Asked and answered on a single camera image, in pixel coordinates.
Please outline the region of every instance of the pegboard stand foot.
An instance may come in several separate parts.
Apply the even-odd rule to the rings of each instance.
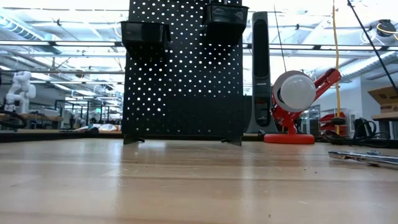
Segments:
[[[133,136],[131,134],[126,134],[124,135],[124,139],[123,139],[123,144],[131,144],[131,143],[135,143],[135,142],[145,142],[145,139],[143,138],[139,138],[137,136]]]
[[[227,137],[221,140],[222,143],[231,143],[235,146],[242,146],[242,137]]]

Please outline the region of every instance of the metal tool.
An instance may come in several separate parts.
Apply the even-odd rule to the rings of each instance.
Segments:
[[[329,157],[334,159],[352,159],[359,162],[366,162],[372,166],[384,166],[398,169],[398,157],[380,155],[379,152],[370,151],[367,153],[329,151]]]

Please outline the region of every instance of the black tower speaker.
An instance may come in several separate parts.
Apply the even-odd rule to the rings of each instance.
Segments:
[[[255,12],[252,18],[252,112],[247,133],[276,132],[271,115],[271,70],[267,12]]]

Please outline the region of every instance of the ceiling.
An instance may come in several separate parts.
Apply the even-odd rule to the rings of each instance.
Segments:
[[[389,7],[390,0],[355,0],[353,4],[366,27],[376,26],[379,19],[391,19],[395,25],[398,22],[396,8]],[[251,43],[251,15],[253,12],[268,11],[270,43],[279,44],[279,32],[283,44],[334,44],[331,19],[332,1],[243,0],[243,5],[250,7],[247,29],[243,34],[244,43]],[[129,0],[13,0],[2,2],[1,6],[0,16],[12,19],[42,40],[120,41],[121,30],[118,22],[127,20],[129,14]],[[336,26],[339,45],[369,45],[345,0],[336,0]],[[380,37],[374,30],[369,33],[376,45],[398,45],[393,35]],[[24,40],[21,36],[1,28],[1,26],[0,39]],[[124,81],[124,75],[106,74],[108,71],[122,72],[124,70],[126,51],[122,47],[57,47],[57,49],[62,52],[60,55],[38,50],[35,47],[0,47],[0,65],[12,70],[57,67],[59,70],[104,72],[102,75],[85,75],[83,78],[74,74],[49,75],[55,80]],[[28,58],[16,56],[10,53],[10,50]],[[340,64],[345,65],[358,58],[373,57],[374,53],[371,51],[341,51],[341,55],[343,58],[340,59]],[[287,70],[316,73],[316,71],[334,67],[335,60],[334,52],[285,51]],[[271,51],[270,65],[273,83],[280,74],[285,72],[280,51]],[[244,51],[243,66],[244,94],[251,94],[252,60],[249,50]],[[100,96],[119,97],[123,95],[122,85],[101,85],[96,88],[82,84],[65,86],[72,90],[93,91]]]

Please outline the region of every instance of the white robot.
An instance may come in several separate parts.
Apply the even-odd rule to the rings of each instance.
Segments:
[[[6,95],[4,110],[15,112],[15,101],[19,101],[21,109],[16,112],[22,114],[29,112],[29,99],[33,99],[36,96],[36,87],[30,84],[31,77],[32,74],[30,72],[18,72],[14,75],[12,86]]]

